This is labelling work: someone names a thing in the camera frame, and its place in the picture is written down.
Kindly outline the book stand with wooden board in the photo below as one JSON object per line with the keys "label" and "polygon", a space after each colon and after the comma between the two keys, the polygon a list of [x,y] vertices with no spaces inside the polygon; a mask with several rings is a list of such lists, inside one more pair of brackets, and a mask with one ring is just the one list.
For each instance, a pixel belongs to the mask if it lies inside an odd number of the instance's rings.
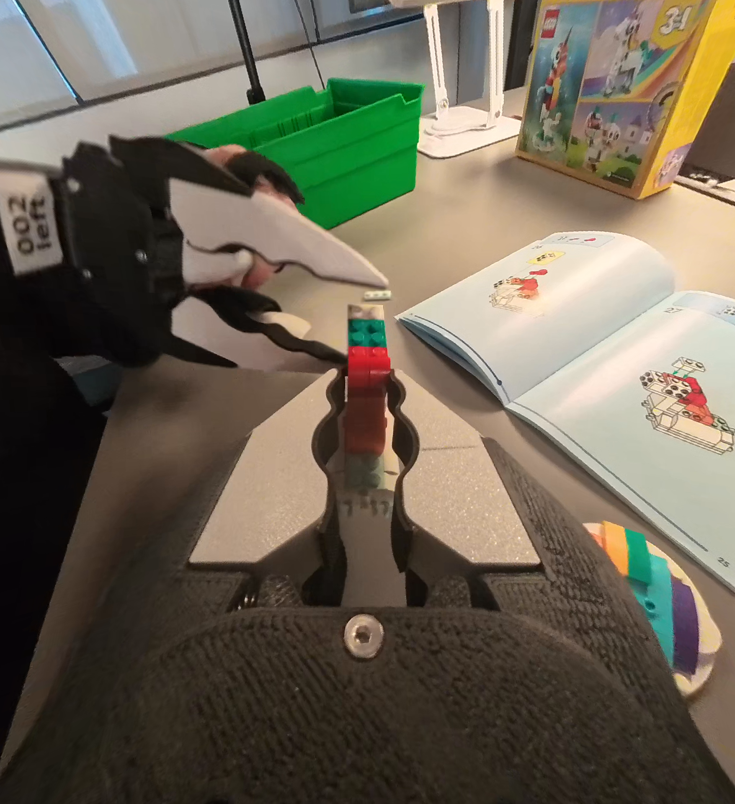
{"label": "book stand with wooden board", "polygon": [[487,1],[489,45],[487,55],[487,111],[471,106],[452,106],[445,87],[439,7],[448,2],[425,2],[428,53],[433,78],[435,111],[420,119],[417,151],[432,159],[447,159],[517,137],[521,122],[504,115],[503,32],[504,3]]}

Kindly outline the red white lego model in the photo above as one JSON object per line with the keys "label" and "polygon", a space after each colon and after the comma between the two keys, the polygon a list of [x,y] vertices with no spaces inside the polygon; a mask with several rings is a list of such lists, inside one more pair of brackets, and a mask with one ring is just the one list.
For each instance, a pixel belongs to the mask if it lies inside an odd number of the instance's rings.
{"label": "red white lego model", "polygon": [[343,482],[347,493],[367,497],[393,488],[399,471],[392,452],[394,426],[388,407],[392,365],[383,307],[350,304],[346,339]]}

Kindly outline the person's left hand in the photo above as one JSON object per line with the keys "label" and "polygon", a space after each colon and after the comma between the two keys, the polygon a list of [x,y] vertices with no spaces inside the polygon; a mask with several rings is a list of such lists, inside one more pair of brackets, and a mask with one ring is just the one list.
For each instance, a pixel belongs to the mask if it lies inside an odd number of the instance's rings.
{"label": "person's left hand", "polygon": [[[236,160],[246,157],[248,154],[249,152],[242,146],[232,144],[228,146],[220,146],[215,149],[209,149],[205,152],[205,157],[213,164],[226,170],[230,170]],[[253,180],[252,188],[273,196],[283,204],[293,207],[291,197],[285,196],[281,192],[280,187],[273,185],[270,178],[266,175],[260,174],[256,176]],[[257,254],[242,251],[239,253],[239,256],[246,256],[250,259],[248,271],[241,277],[241,280],[239,281],[239,285],[242,288],[258,290],[278,269],[276,265],[268,262],[262,256]]]}

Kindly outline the black tripod pole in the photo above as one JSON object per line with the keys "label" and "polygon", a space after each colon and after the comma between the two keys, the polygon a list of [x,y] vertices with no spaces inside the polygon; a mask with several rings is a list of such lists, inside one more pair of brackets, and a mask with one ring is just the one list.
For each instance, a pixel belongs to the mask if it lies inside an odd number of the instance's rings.
{"label": "black tripod pole", "polygon": [[248,75],[250,84],[249,89],[246,91],[248,104],[255,106],[265,101],[265,94],[263,86],[260,81],[255,55],[252,49],[251,39],[249,37],[248,29],[242,13],[240,1],[227,1],[230,13],[232,15],[233,24],[237,39],[239,41],[242,63]]}

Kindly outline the yellow lego set box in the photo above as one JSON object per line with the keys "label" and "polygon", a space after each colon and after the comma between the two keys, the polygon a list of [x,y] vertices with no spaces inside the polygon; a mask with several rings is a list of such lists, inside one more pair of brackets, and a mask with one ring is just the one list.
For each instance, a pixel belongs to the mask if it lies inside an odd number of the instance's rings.
{"label": "yellow lego set box", "polygon": [[735,58],[735,1],[542,2],[515,155],[631,199],[674,182]]}

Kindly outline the open light blue instruction booklet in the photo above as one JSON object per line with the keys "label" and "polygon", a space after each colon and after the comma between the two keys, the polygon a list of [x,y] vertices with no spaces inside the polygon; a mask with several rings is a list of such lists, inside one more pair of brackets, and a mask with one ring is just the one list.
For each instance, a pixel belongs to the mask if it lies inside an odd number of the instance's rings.
{"label": "open light blue instruction booklet", "polygon": [[547,236],[396,316],[735,592],[735,299],[622,234]]}

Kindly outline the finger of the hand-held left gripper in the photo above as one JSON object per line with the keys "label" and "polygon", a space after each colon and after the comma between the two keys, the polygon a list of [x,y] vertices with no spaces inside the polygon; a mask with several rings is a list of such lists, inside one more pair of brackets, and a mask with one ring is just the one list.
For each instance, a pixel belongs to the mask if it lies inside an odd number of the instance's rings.
{"label": "finger of the hand-held left gripper", "polygon": [[[312,346],[309,338],[311,325],[298,316],[277,312],[246,314],[245,323],[277,328],[280,335],[287,334],[299,340],[302,347]],[[286,350],[259,330],[241,332],[226,324],[212,308],[176,308],[173,311],[173,335],[245,369],[329,370],[342,367],[340,363],[304,351]]]}
{"label": "finger of the hand-held left gripper", "polygon": [[271,265],[298,265],[313,276],[386,288],[389,280],[331,232],[263,191],[251,196],[169,181],[170,212],[183,235],[182,277],[188,286],[240,282],[248,268],[241,253]]}

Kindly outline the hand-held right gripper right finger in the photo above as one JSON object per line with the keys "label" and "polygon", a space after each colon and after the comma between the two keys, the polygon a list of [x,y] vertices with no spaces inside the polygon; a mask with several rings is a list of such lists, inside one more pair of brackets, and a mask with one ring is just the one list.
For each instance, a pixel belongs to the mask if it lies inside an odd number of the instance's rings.
{"label": "hand-held right gripper right finger", "polygon": [[540,567],[526,525],[482,435],[402,371],[389,381],[400,462],[392,551],[421,581]]}

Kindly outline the green plastic bin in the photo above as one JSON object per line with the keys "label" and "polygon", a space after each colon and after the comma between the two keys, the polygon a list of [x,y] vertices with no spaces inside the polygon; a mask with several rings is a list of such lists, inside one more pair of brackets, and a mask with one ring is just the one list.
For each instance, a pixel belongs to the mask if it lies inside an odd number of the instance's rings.
{"label": "green plastic bin", "polygon": [[299,187],[301,213],[331,229],[415,188],[423,94],[415,82],[330,78],[166,138],[265,156]]}

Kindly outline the rainbow lego assembly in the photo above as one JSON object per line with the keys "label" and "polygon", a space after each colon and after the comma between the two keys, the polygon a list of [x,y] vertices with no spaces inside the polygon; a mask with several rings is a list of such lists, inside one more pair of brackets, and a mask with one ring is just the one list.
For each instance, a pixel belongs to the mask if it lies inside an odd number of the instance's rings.
{"label": "rainbow lego assembly", "polygon": [[584,528],[634,594],[684,698],[712,675],[723,644],[720,629],[691,578],[642,533],[603,521]]}

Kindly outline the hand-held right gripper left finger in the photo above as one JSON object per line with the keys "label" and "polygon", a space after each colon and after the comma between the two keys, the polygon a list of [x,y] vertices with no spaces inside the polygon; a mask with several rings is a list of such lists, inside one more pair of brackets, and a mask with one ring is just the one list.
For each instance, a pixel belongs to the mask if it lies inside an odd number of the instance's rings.
{"label": "hand-held right gripper left finger", "polygon": [[347,559],[330,463],[341,452],[342,369],[329,370],[244,441],[188,564],[289,577],[303,594],[341,594]]}

